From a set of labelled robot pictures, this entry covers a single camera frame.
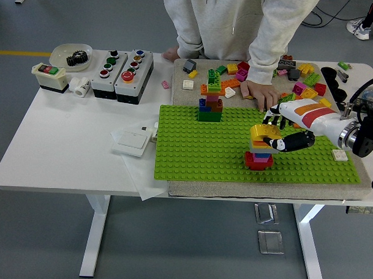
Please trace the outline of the person's right hand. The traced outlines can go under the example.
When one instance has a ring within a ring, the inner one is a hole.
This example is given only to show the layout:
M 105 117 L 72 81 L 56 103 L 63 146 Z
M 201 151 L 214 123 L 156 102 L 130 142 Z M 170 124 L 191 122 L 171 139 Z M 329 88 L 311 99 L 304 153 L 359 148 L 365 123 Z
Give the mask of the person's right hand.
M 178 49 L 179 49 L 178 45 L 171 47 L 167 49 L 164 53 L 162 53 L 161 56 L 163 57 L 163 59 L 167 61 L 174 62 L 175 60 L 180 58 L 178 54 Z

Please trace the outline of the person's left hand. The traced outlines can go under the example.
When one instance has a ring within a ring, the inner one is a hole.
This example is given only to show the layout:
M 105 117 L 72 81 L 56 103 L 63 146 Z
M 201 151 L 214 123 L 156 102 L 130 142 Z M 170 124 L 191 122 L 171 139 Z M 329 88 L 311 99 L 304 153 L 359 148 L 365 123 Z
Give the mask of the person's left hand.
M 257 101 L 257 108 L 263 112 L 278 104 L 280 92 L 273 85 L 257 84 L 246 80 L 241 83 L 240 91 L 243 96 L 251 96 Z

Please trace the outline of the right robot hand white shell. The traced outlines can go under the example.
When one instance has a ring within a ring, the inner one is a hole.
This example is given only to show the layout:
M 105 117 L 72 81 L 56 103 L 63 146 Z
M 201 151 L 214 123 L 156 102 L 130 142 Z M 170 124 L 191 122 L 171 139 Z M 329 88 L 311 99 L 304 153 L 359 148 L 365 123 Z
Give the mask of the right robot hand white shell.
M 281 102 L 271 107 L 265 114 L 263 123 L 280 121 L 284 129 L 287 121 L 305 129 L 283 138 L 264 137 L 263 141 L 281 152 L 292 152 L 311 147 L 316 136 L 326 136 L 337 148 L 352 149 L 360 124 L 354 118 L 343 119 L 339 113 L 312 99 Z

